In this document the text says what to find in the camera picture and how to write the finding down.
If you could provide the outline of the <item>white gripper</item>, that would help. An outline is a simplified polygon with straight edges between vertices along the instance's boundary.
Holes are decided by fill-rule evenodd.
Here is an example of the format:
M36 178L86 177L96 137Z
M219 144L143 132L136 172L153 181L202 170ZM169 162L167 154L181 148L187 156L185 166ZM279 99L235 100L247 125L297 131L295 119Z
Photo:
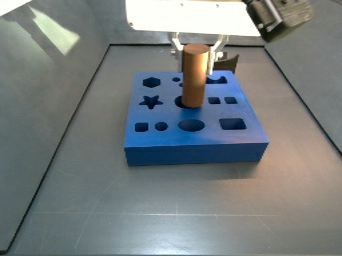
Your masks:
M214 63L222 57L229 36L259 36L246 4L239 0L126 0L126 15L127 23L135 30L173 32L171 52L179 72L183 71L179 33L219 35L210 47L209 75L213 74Z

